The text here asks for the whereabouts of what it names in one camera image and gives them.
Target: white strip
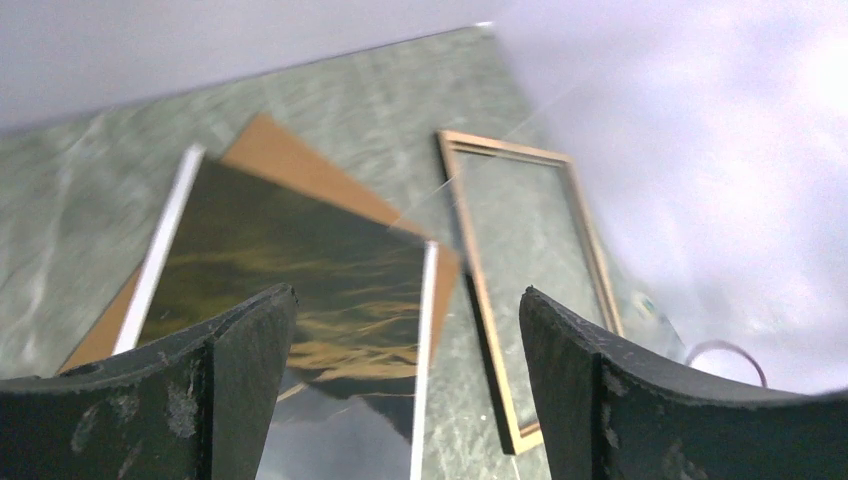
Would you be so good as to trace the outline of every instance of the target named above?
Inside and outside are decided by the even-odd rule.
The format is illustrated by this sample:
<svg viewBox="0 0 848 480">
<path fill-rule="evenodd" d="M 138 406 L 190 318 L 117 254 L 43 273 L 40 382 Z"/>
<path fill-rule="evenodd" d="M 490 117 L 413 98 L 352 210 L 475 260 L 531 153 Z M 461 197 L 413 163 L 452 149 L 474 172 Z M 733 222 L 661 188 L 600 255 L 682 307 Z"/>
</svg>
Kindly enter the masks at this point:
<svg viewBox="0 0 848 480">
<path fill-rule="evenodd" d="M 430 342 L 433 302 L 436 297 L 436 261 L 439 244 L 427 242 L 424 253 L 424 279 L 421 285 L 421 310 L 418 320 L 418 366 L 415 372 L 415 407 L 412 415 L 412 459 L 410 480 L 421 480 L 424 463 L 424 414 L 427 407 L 427 376 L 430 371 Z"/>
<path fill-rule="evenodd" d="M 135 292 L 133 292 L 112 355 L 132 350 L 138 343 L 141 327 L 144 325 L 145 317 L 147 317 L 150 302 L 153 300 L 153 293 L 159 284 L 159 276 L 162 275 L 162 269 L 165 268 L 165 260 L 171 250 L 174 234 L 180 224 L 180 218 L 183 215 L 188 195 L 191 192 L 192 185 L 194 185 L 194 179 L 197 176 L 197 170 L 200 168 L 205 151 L 206 149 L 201 145 L 194 144 L 183 153 L 180 168 L 174 178 L 174 187 L 171 189 L 171 194 L 165 203 L 165 210 L 162 212 L 159 224 L 156 226 L 156 232 L 153 234 L 153 241 L 150 243 L 150 249 L 147 251 L 147 257 L 141 267 L 141 276 L 138 285 L 135 287 Z"/>
</svg>

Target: brown cardboard sheet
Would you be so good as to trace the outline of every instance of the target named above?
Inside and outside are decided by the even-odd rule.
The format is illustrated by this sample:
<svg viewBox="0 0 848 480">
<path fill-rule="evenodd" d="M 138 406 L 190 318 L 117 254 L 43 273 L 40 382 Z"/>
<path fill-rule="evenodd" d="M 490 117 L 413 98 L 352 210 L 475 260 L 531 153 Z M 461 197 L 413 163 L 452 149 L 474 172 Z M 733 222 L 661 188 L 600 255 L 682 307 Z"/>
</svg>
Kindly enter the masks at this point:
<svg viewBox="0 0 848 480">
<path fill-rule="evenodd" d="M 401 213 L 385 200 L 309 148 L 297 136 L 279 127 L 270 115 L 256 116 L 224 155 L 222 162 L 384 225 L 397 224 L 405 230 L 422 234 L 416 225 L 401 221 Z M 456 253 L 442 246 L 436 272 L 432 350 L 439 343 L 458 273 Z M 60 372 L 112 354 L 138 275 L 139 270 L 136 270 L 127 280 Z"/>
</svg>

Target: cable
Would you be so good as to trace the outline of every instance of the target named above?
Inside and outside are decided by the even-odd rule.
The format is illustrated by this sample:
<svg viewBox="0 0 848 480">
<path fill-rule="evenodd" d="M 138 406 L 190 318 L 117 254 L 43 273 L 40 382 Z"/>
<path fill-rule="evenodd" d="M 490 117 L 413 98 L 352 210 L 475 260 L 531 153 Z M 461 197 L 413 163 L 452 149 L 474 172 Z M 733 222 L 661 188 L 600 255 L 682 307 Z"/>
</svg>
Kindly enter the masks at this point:
<svg viewBox="0 0 848 480">
<path fill-rule="evenodd" d="M 757 363 L 756 360 L 754 360 L 754 357 L 752 357 L 751 354 L 743 350 L 741 347 L 738 347 L 730 342 L 725 342 L 724 340 L 708 340 L 706 342 L 701 342 L 698 345 L 695 345 L 692 351 L 689 352 L 689 355 L 686 356 L 686 360 L 683 362 L 683 364 L 687 367 L 691 367 L 692 362 L 695 360 L 695 358 L 697 358 L 702 353 L 710 352 L 713 350 L 727 350 L 730 352 L 738 353 L 739 355 L 745 357 L 745 359 L 751 362 L 751 365 L 753 365 L 754 368 L 757 369 L 757 375 L 760 376 L 760 385 L 762 385 L 763 388 L 768 388 L 766 374 L 765 372 L 763 372 L 763 369 L 762 367 L 760 367 L 760 364 Z"/>
</svg>

